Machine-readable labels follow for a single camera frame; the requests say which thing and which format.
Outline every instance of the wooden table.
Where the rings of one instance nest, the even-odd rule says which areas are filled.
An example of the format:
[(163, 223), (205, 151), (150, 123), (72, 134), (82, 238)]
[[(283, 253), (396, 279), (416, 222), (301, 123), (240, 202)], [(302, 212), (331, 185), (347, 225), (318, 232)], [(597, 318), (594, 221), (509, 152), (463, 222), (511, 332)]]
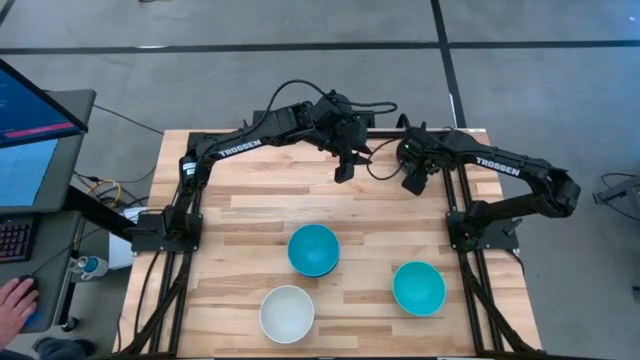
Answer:
[[(484, 130), (470, 131), (488, 143)], [(151, 207), (170, 203), (189, 132), (165, 132)], [(369, 145), (381, 142), (370, 140)], [(374, 173), (382, 176), (395, 170), (394, 153), (395, 143), (377, 153)], [(335, 158), (306, 143), (263, 147), (214, 166), (203, 195), (205, 225), (193, 258), (178, 356), (474, 354), (458, 260), (444, 220), (448, 206), (442, 175), (430, 177), (422, 196), (415, 197), (400, 186), (401, 175), (376, 181), (364, 167), (356, 169), (353, 180), (335, 184), (336, 166)], [(467, 166), (467, 171), (474, 199), (502, 198), (495, 172), (477, 166)], [(460, 206), (464, 202), (457, 174), (453, 178)], [(341, 244), (338, 266), (319, 279), (297, 274), (287, 259), (289, 237), (309, 223), (327, 225)], [(485, 254), (498, 308), (526, 342), (539, 347), (520, 266), (504, 251)], [(133, 265), (120, 321), (124, 345), (132, 339), (151, 258), (141, 255)], [(394, 301), (394, 272), (411, 260), (433, 264), (445, 278), (446, 303), (435, 316), (410, 316)], [(175, 272), (180, 261), (176, 263)], [(161, 255), (143, 302), (141, 326), (155, 308), (163, 264)], [(271, 342), (258, 322), (264, 296), (284, 284), (304, 288), (316, 311), (310, 333), (293, 345)], [(480, 305), (479, 309), (485, 347), (491, 348), (486, 315)], [(167, 349), (172, 316), (170, 309), (161, 350)]]

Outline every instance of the computer mouse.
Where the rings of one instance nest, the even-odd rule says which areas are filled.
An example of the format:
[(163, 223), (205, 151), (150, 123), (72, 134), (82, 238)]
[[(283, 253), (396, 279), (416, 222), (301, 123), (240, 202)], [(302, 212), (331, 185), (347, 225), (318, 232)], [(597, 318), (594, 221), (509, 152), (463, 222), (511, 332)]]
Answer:
[(27, 292), (24, 293), (22, 298), (24, 298), (25, 296), (30, 294), (33, 290), (37, 290), (38, 289), (38, 279), (36, 279), (35, 276), (33, 276), (33, 275), (22, 275), (22, 276), (18, 277), (18, 280), (20, 280), (20, 283), (22, 283), (23, 281), (25, 281), (27, 279), (33, 280), (33, 283), (31, 284), (31, 286), (29, 286), (29, 289), (27, 290)]

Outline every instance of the gray concrete floor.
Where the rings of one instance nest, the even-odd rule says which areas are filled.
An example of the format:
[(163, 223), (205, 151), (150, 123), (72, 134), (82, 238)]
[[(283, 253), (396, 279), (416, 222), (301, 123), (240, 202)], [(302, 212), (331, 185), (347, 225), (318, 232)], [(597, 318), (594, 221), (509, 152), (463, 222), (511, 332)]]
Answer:
[[(640, 39), (633, 0), (441, 3), (451, 41)], [(3, 48), (436, 39), (427, 0), (25, 0), (0, 28)], [(414, 123), (453, 125), (438, 50), (3, 58), (43, 88), (96, 89), (98, 104), (161, 130), (236, 127), (295, 77), (357, 101), (394, 100)], [(518, 229), (545, 349), (635, 359), (640, 306), (631, 287), (640, 285), (640, 227), (594, 205), (591, 192), (603, 188), (600, 174), (640, 166), (640, 48), (455, 50), (453, 60), (469, 127), (489, 129), (498, 146), (568, 168), (583, 189), (571, 218), (528, 217)], [(289, 89), (279, 103), (307, 98), (316, 96)], [(378, 122), (390, 126), (395, 117)], [(77, 170), (137, 178), (154, 165), (160, 141), (95, 110)], [(502, 180), (506, 196), (526, 191)], [(149, 186), (147, 179), (129, 188), (144, 196)], [(105, 235), (96, 237), (91, 243)], [(72, 335), (96, 341), (101, 353), (113, 344), (127, 278), (122, 271), (78, 286), (72, 313), (85, 321)], [(96, 311), (98, 296), (111, 306)], [(37, 336), (20, 336), (11, 348), (26, 352)]]

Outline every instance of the bowl rim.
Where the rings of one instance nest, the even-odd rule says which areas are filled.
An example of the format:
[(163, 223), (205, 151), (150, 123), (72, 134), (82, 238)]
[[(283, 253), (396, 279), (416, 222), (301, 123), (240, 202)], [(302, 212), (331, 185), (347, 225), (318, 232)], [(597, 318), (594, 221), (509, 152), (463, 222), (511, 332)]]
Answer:
[[(274, 339), (271, 335), (269, 335), (269, 333), (267, 332), (267, 330), (265, 330), (264, 328), (264, 324), (262, 323), (262, 309), (264, 308), (264, 303), (267, 301), (267, 299), (269, 298), (269, 296), (271, 296), (274, 292), (282, 289), (282, 288), (293, 288), (296, 290), (299, 290), (300, 292), (302, 292), (305, 297), (307, 298), (307, 300), (309, 301), (309, 303), (311, 304), (311, 321), (309, 322), (309, 326), (307, 327), (307, 329), (302, 333), (302, 335), (300, 335), (299, 338), (286, 342), (286, 341), (280, 341), (280, 340), (276, 340)], [(280, 285), (275, 289), (272, 289), (271, 291), (269, 291), (269, 293), (267, 294), (267, 296), (264, 297), (264, 299), (262, 299), (262, 303), (260, 304), (260, 312), (258, 313), (258, 320), (260, 320), (260, 328), (262, 329), (262, 332), (272, 341), (277, 342), (278, 344), (293, 344), (295, 342), (300, 341), (303, 337), (305, 337), (309, 331), (311, 331), (311, 328), (313, 327), (313, 322), (316, 319), (316, 309), (315, 306), (313, 304), (313, 300), (311, 299), (311, 296), (309, 296), (309, 294), (304, 291), (304, 289), (295, 286), (295, 285)]]
[[(338, 246), (338, 256), (336, 257), (336, 261), (331, 264), (331, 266), (329, 267), (329, 270), (324, 271), (324, 272), (320, 272), (320, 273), (317, 273), (317, 274), (305, 273), (302, 270), (298, 269), (298, 267), (293, 264), (293, 261), (291, 261), (291, 254), (290, 254), (290, 251), (291, 251), (291, 240), (293, 240), (293, 237), (298, 233), (298, 231), (300, 231), (300, 230), (302, 230), (302, 229), (304, 229), (306, 227), (310, 227), (310, 226), (320, 226), (320, 227), (323, 227), (326, 230), (328, 230), (331, 233), (331, 235), (333, 235), (333, 240), (334, 240), (335, 244)], [(302, 274), (304, 276), (307, 276), (307, 277), (320, 277), (320, 276), (324, 276), (324, 275), (327, 275), (328, 273), (330, 273), (333, 269), (336, 268), (336, 266), (338, 265), (338, 262), (340, 262), (340, 254), (341, 254), (341, 252), (340, 252), (340, 241), (338, 241), (338, 236), (336, 235), (335, 232), (333, 232), (333, 230), (329, 229), (329, 227), (327, 227), (325, 225), (322, 225), (322, 224), (306, 224), (306, 225), (303, 225), (303, 226), (299, 227), (296, 231), (293, 232), (293, 234), (291, 234), (291, 237), (289, 238), (289, 243), (287, 243), (287, 258), (289, 259), (289, 264), (291, 264), (291, 266), (293, 266), (293, 268), (297, 272), (299, 272), (300, 274)]]
[[(405, 267), (406, 265), (409, 265), (409, 264), (414, 264), (414, 263), (424, 264), (424, 265), (429, 266), (429, 267), (430, 267), (430, 268), (432, 268), (433, 270), (435, 270), (435, 272), (440, 276), (440, 280), (442, 280), (442, 284), (443, 284), (443, 286), (444, 286), (444, 296), (442, 297), (442, 302), (440, 302), (440, 305), (438, 305), (438, 307), (437, 307), (434, 311), (432, 311), (432, 312), (430, 312), (430, 313), (418, 314), (418, 313), (415, 313), (415, 312), (413, 312), (413, 311), (409, 311), (409, 309), (407, 309), (404, 305), (402, 305), (402, 303), (400, 302), (400, 300), (398, 300), (398, 296), (396, 295), (396, 286), (395, 286), (395, 284), (396, 284), (396, 277), (398, 276), (398, 274), (400, 273), (400, 270), (401, 270), (403, 267)], [(391, 283), (391, 292), (393, 293), (393, 298), (394, 298), (394, 299), (396, 299), (396, 303), (397, 303), (398, 305), (400, 305), (400, 307), (401, 307), (404, 311), (408, 312), (409, 314), (411, 314), (411, 315), (413, 315), (413, 316), (431, 316), (431, 315), (433, 315), (433, 314), (437, 313), (438, 311), (440, 311), (440, 309), (441, 309), (441, 308), (442, 308), (442, 306), (444, 305), (445, 301), (447, 300), (447, 282), (446, 282), (446, 281), (444, 281), (444, 277), (442, 276), (442, 274), (440, 273), (440, 271), (439, 271), (435, 266), (433, 266), (433, 265), (429, 264), (428, 262), (425, 262), (425, 261), (419, 261), (419, 260), (415, 260), (415, 261), (408, 261), (408, 262), (406, 262), (406, 263), (402, 264), (402, 265), (398, 268), (398, 270), (396, 270), (396, 273), (393, 275), (393, 282)]]

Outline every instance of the person's hand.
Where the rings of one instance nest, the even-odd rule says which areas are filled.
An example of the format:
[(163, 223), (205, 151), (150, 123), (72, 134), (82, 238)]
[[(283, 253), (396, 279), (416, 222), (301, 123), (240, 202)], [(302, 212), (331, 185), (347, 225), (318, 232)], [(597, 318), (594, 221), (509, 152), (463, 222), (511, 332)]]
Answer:
[(33, 290), (22, 299), (31, 284), (31, 279), (23, 282), (13, 279), (0, 289), (0, 350), (9, 345), (36, 310), (37, 290)]

